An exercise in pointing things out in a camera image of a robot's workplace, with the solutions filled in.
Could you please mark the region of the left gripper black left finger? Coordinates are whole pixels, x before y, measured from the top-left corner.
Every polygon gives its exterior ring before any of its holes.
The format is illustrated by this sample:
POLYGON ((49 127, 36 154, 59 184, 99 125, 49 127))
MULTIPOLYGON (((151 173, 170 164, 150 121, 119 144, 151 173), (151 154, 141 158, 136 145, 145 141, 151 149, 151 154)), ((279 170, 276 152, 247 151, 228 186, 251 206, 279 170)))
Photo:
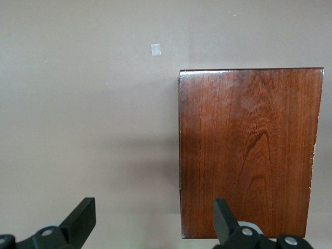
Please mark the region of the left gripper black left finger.
POLYGON ((95 225, 95 198, 86 197, 58 226, 42 228, 20 242, 11 234, 2 234, 1 248, 82 248, 95 225))

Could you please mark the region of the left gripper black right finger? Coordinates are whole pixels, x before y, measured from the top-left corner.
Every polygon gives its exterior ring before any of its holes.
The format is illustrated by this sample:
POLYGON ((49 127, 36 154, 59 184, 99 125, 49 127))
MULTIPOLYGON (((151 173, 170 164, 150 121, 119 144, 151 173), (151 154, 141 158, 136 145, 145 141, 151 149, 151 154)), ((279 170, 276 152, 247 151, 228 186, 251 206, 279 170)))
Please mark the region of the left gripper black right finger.
POLYGON ((312 248, 307 240, 292 234, 282 234, 275 241, 267 238, 257 225, 237 221, 223 198, 214 200, 213 226, 219 240, 215 248, 312 248))

